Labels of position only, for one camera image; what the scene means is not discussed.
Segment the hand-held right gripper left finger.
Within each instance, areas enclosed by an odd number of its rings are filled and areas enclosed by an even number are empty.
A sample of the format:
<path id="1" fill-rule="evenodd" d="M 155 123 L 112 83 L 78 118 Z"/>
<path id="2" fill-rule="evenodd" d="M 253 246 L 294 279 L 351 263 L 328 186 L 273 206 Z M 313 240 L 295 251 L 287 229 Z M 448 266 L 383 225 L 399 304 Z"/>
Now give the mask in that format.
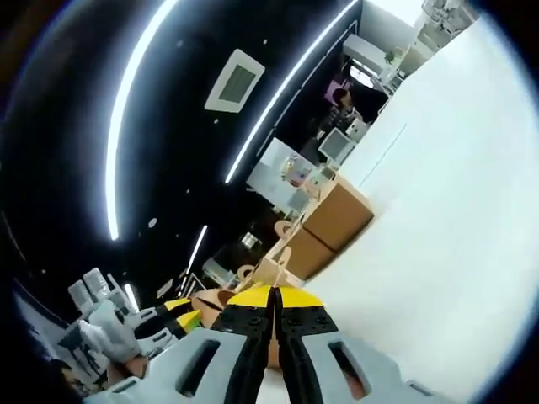
<path id="1" fill-rule="evenodd" d="M 88 403 L 254 403 L 269 362 L 275 288 L 233 296 L 211 327 L 197 327 Z"/>

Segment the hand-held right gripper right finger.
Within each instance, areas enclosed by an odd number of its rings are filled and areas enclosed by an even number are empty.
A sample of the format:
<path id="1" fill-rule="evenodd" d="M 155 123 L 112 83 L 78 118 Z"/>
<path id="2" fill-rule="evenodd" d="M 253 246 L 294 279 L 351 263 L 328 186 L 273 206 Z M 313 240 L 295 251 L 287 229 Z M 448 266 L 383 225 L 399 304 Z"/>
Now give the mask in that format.
<path id="1" fill-rule="evenodd" d="M 397 363 L 341 332 L 323 303 L 304 290 L 275 293 L 275 335 L 291 403 L 445 403 L 406 381 Z"/>

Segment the person's left hand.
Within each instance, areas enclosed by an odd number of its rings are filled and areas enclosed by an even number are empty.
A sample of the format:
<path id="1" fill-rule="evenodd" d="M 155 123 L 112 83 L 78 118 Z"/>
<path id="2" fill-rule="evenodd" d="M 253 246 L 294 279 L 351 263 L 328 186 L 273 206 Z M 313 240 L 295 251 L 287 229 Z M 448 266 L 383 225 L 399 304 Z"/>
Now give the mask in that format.
<path id="1" fill-rule="evenodd" d="M 111 387 L 132 376 L 143 379 L 147 370 L 148 359 L 141 355 L 125 363 L 110 362 L 107 368 L 107 386 Z"/>

